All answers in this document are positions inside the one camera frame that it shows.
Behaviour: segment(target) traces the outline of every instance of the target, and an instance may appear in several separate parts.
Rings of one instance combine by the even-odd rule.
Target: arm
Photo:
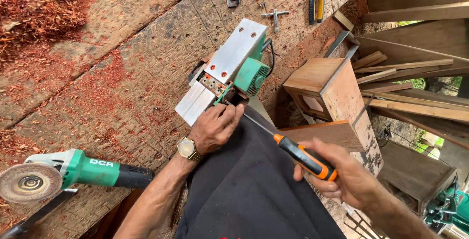
[[[244,106],[217,104],[202,113],[192,126],[188,138],[201,155],[216,151],[225,144],[244,112]],[[117,230],[115,239],[147,238],[164,224],[187,175],[196,162],[179,153],[169,161],[142,193]]]
[[[392,239],[436,239],[423,221],[406,205],[392,196],[378,180],[341,146],[318,139],[300,142],[328,160],[338,172],[336,182],[310,176],[309,181],[327,198],[341,198],[363,211]],[[300,181],[303,170],[296,165],[294,179]]]

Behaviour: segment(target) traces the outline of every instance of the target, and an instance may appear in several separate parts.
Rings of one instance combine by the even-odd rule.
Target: black cloth
[[[245,112],[270,127],[250,107]],[[194,171],[176,239],[346,238],[272,135],[242,117]]]

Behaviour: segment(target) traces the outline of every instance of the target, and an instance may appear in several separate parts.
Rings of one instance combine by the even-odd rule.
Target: grinding disc
[[[14,203],[33,203],[55,195],[62,186],[62,176],[54,167],[27,163],[0,173],[0,196]]]

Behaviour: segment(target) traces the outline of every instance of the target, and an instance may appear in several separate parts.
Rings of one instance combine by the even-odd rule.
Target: hand
[[[203,112],[192,125],[189,139],[201,155],[214,152],[225,144],[244,112],[244,105],[217,104]]]
[[[343,147],[323,143],[319,139],[299,142],[299,145],[310,149],[325,160],[329,161],[337,170],[335,182],[321,180],[314,175],[308,177],[309,182],[326,198],[341,198],[348,205],[363,209],[377,203],[379,196],[387,194],[385,188]],[[303,169],[295,166],[293,178],[301,181]]]

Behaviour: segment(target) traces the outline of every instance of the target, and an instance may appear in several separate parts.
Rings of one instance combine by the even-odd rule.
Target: screwdriver
[[[316,152],[309,149],[305,149],[304,146],[298,145],[297,143],[290,140],[286,136],[275,134],[270,131],[259,122],[255,121],[254,118],[250,117],[246,113],[243,116],[260,126],[267,133],[273,136],[273,139],[277,142],[278,146],[286,151],[293,159],[295,159],[304,169],[309,171],[311,174],[317,176],[320,179],[334,181],[337,177],[337,170],[324,158],[320,157]]]

